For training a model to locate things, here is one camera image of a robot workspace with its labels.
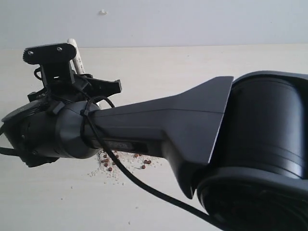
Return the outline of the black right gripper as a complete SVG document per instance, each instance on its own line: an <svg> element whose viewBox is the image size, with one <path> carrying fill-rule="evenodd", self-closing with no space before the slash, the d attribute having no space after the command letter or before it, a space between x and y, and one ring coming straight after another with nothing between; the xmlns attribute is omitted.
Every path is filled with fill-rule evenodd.
<svg viewBox="0 0 308 231"><path fill-rule="evenodd" d="M87 140L86 126L96 100L74 84L51 93L48 88L27 95L29 103L2 119L1 133L11 148L1 154L19 157L28 167L60 158L87 159L96 148Z"/></svg>

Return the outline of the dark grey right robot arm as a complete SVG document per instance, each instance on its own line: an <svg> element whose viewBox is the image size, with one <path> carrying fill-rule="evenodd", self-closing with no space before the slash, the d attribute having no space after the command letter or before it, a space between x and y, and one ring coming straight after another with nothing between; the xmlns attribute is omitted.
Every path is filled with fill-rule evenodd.
<svg viewBox="0 0 308 231"><path fill-rule="evenodd" d="M101 110L119 81L33 92L3 118L4 155L29 167L108 154L135 184L224 231L308 228L308 77L258 71L215 77L181 94ZM115 152L166 159L182 192L204 211L133 176Z"/></svg>

